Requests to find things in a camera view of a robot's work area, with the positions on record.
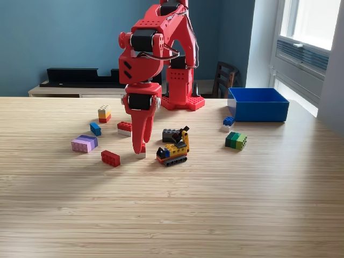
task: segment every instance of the blue container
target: blue container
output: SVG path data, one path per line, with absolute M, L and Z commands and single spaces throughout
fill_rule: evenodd
M 228 108 L 235 121 L 284 122 L 289 101 L 273 88 L 229 88 Z

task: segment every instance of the robotic arm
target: robotic arm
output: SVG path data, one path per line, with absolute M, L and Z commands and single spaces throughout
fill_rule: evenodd
M 160 0 L 160 5 L 153 5 L 130 33 L 122 32 L 119 36 L 119 46 L 125 49 L 119 58 L 119 80 L 127 84 L 122 101 L 132 116 L 136 153 L 141 152 L 142 141 L 149 142 L 151 137 L 154 113 L 162 96 L 161 86 L 150 81 L 162 71 L 163 65 L 169 66 L 170 89 L 168 97 L 162 98 L 164 107 L 196 110 L 197 103 L 198 108 L 204 105 L 203 98 L 191 96 L 197 41 L 188 10 L 188 0 Z M 172 48 L 174 40 L 180 41 L 185 56 Z

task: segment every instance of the chair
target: chair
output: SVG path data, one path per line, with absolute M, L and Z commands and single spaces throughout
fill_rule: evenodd
M 228 98 L 228 89 L 233 87 L 235 82 L 238 82 L 239 70 L 224 62 L 217 63 L 217 69 L 214 79 L 214 86 L 212 94 L 201 94 L 204 98 L 218 98 L 219 89 L 221 98 Z

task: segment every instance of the window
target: window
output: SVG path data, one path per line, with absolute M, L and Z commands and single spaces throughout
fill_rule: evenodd
M 281 35 L 331 50 L 341 0 L 286 0 Z
M 318 106 L 340 4 L 341 0 L 279 0 L 270 87 L 290 92 L 288 87 Z

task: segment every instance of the cable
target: cable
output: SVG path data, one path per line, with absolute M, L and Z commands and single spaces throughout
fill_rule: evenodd
M 175 55 L 168 56 L 166 58 L 161 58 L 159 56 L 148 54 L 147 52 L 140 52 L 137 57 L 138 58 L 147 57 L 147 58 L 151 58 L 151 59 L 158 60 L 158 61 L 169 61 L 169 60 L 172 60 L 172 59 L 177 58 L 177 57 L 180 56 L 180 53 L 179 53 L 178 50 L 175 50 L 175 49 L 171 48 L 167 44 L 163 44 L 163 47 L 168 49 L 168 50 L 170 50 L 170 51 L 172 51 L 173 53 L 175 53 Z
M 189 8 L 186 6 L 185 6 L 185 8 L 186 8 L 186 10 L 184 12 L 174 13 L 173 15 L 167 17 L 166 20 L 171 20 L 174 15 L 186 15 L 186 14 L 188 14 Z M 198 68 L 198 66 L 199 66 L 199 46 L 198 46 L 197 38 L 196 38 L 195 32 L 192 28 L 191 21 L 190 21 L 190 18 L 188 15 L 187 15 L 187 21 L 188 21 L 188 27 L 189 27 L 190 31 L 192 32 L 193 38 L 195 39 L 195 44 L 197 46 L 197 65 L 196 66 L 187 66 L 187 68 Z
M 186 10 L 184 12 L 174 13 L 173 15 L 167 17 L 166 20 L 171 20 L 174 15 L 186 15 L 186 14 L 188 14 L 189 8 L 186 7 L 186 6 L 185 6 L 185 8 L 186 8 Z M 196 47 L 197 47 L 197 65 L 196 66 L 187 66 L 187 68 L 197 68 L 199 66 L 199 46 L 198 46 L 198 43 L 197 43 L 197 38 L 196 38 L 195 32 L 194 32 L 194 30 L 192 28 L 189 16 L 187 16 L 187 21 L 188 21 L 188 27 L 189 27 L 190 31 L 192 32 L 192 35 L 193 35 L 193 38 L 195 39 L 195 44 L 196 44 Z M 147 57 L 147 58 L 151 58 L 151 59 L 158 60 L 158 61 L 169 61 L 169 60 L 175 59 L 175 58 L 180 56 L 180 53 L 179 53 L 178 50 L 171 48 L 167 44 L 164 44 L 163 47 L 168 49 L 168 50 L 170 50 L 170 51 L 172 51 L 173 53 L 175 53 L 175 55 L 172 55 L 172 56 L 169 56 L 169 57 L 166 57 L 166 58 L 161 58 L 159 56 L 148 54 L 147 52 L 140 52 L 137 57 L 138 58 Z

